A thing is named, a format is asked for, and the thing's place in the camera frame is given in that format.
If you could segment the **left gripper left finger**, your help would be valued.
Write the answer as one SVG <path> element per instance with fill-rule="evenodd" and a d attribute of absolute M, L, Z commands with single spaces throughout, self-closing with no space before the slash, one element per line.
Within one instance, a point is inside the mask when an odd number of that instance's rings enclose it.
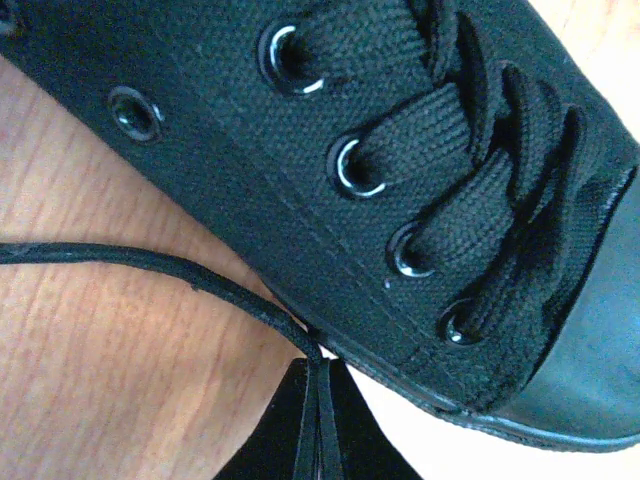
<path fill-rule="evenodd" d="M 218 479 L 314 477 L 313 381 L 307 361 L 290 363 L 255 430 Z"/>

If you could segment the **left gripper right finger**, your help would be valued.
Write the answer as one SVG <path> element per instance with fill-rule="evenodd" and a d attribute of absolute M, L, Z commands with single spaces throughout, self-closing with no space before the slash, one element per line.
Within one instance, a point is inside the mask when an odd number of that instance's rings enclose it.
<path fill-rule="evenodd" d="M 323 362 L 318 400 L 322 479 L 420 477 L 382 432 L 342 361 Z"/>

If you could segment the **black sneaker with laces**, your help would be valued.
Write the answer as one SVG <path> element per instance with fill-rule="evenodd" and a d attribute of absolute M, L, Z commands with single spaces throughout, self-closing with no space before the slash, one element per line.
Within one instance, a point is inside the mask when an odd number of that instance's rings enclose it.
<path fill-rule="evenodd" d="M 1 52 L 321 344 L 518 443 L 639 440 L 639 146 L 526 1 L 5 1 Z"/>

